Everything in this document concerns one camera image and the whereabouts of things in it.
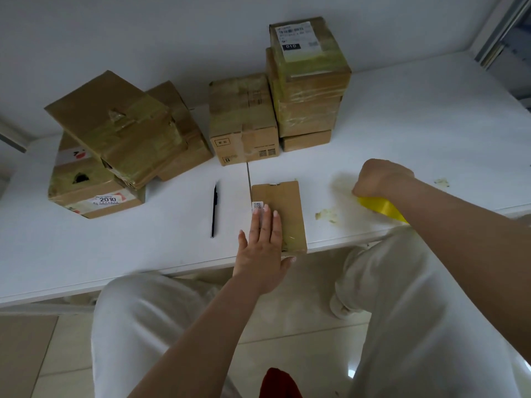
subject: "small cardboard box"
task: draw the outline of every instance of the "small cardboard box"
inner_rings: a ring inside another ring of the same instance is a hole
[[[287,101],[345,93],[352,72],[322,17],[269,25],[269,36]]]
[[[108,171],[90,152],[63,133],[48,199],[85,218],[123,211],[145,201],[145,187],[135,190]]]
[[[278,129],[265,74],[210,83],[210,141],[222,166],[278,156]]]
[[[45,110],[94,158],[140,189],[187,148],[169,108],[107,71]]]
[[[332,130],[296,135],[294,137],[281,138],[280,144],[284,152],[301,150],[316,145],[328,144],[332,137]]]
[[[258,184],[251,188],[252,206],[255,202],[269,204],[282,220],[282,251],[290,254],[306,253],[306,233],[298,181],[280,184]]]
[[[265,50],[266,72],[278,122],[279,137],[316,133],[333,129],[342,96],[289,102],[282,96],[277,66],[271,48]]]
[[[159,102],[168,106],[171,116],[179,129],[182,137],[188,144],[188,149],[180,153],[166,167],[159,171],[158,177],[167,181],[182,174],[207,160],[214,155],[210,152],[207,140],[204,139],[199,126],[193,119],[188,108],[184,104],[179,92],[170,81],[166,81],[146,92]]]

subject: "packing tape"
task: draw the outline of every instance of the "packing tape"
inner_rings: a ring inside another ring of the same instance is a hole
[[[375,211],[390,218],[408,223],[398,209],[396,209],[395,206],[385,198],[358,197],[358,201],[362,206],[370,209],[371,211]]]

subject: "tiled floor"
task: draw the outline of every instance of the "tiled floor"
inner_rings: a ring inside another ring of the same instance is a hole
[[[349,371],[357,367],[370,314],[348,321],[333,317],[328,300],[349,249],[309,254],[290,269],[274,292],[263,296],[236,348],[229,376],[243,398],[258,397],[269,367],[288,372],[305,398],[345,397]],[[230,270],[202,274],[226,280]],[[32,398],[92,398],[91,315],[61,316]],[[522,396],[531,397],[529,372],[515,360]]]

